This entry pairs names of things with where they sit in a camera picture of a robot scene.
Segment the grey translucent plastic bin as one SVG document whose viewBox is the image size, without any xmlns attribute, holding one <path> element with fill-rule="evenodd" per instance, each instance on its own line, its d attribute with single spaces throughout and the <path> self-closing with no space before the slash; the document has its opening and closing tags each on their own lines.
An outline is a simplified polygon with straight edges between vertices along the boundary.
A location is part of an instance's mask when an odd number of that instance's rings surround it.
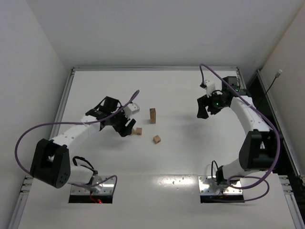
<svg viewBox="0 0 305 229">
<path fill-rule="evenodd" d="M 224 78 L 224 80 L 231 86 L 240 88 L 240 81 L 236 76 L 227 76 Z"/>
</svg>

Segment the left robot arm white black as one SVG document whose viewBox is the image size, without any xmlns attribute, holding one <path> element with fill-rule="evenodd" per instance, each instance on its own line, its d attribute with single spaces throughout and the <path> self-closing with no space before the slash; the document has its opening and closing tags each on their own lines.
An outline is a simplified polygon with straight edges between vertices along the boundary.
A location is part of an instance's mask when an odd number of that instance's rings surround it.
<svg viewBox="0 0 305 229">
<path fill-rule="evenodd" d="M 117 99 L 105 97 L 64 133 L 37 143 L 30 175 L 55 188 L 61 188 L 67 183 L 93 188 L 97 170 L 90 163 L 78 165 L 76 161 L 84 158 L 74 155 L 74 151 L 87 138 L 107 126 L 113 127 L 121 137 L 130 135 L 136 123 L 131 116 L 139 110 L 136 103 L 122 105 Z"/>
</svg>

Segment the long dark wood block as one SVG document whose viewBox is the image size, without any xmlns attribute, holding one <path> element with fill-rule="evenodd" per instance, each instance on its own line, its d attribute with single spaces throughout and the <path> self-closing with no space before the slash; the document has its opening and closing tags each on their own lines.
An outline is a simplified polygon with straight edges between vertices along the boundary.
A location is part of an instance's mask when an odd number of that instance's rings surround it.
<svg viewBox="0 0 305 229">
<path fill-rule="evenodd" d="M 156 124 L 156 115 L 155 115 L 155 114 L 152 114 L 152 115 L 150 116 L 150 123 L 151 123 L 151 124 Z"/>
</svg>

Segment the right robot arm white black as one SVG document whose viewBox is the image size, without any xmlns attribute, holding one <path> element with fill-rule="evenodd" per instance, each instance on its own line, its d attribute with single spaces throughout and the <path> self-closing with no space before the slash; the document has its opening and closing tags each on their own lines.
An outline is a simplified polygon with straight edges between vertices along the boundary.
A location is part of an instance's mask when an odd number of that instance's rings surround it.
<svg viewBox="0 0 305 229">
<path fill-rule="evenodd" d="M 210 80 L 203 80 L 200 86 L 206 90 L 206 95 L 197 100 L 197 118 L 207 119 L 228 107 L 236 114 L 246 134 L 238 158 L 217 169 L 216 183 L 239 180 L 258 171 L 265 172 L 260 181 L 267 178 L 277 166 L 282 135 L 257 111 L 249 92 L 240 87 L 237 77 L 223 78 L 221 90 L 217 90 Z"/>
</svg>

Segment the light wood cube with letter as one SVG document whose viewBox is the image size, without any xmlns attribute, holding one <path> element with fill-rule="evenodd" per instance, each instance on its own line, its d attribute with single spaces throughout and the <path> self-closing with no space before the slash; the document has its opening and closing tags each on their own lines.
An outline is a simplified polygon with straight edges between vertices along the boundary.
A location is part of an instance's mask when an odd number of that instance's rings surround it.
<svg viewBox="0 0 305 229">
<path fill-rule="evenodd" d="M 142 128 L 141 127 L 137 127 L 135 129 L 135 133 L 136 133 L 136 135 L 142 135 Z"/>
</svg>

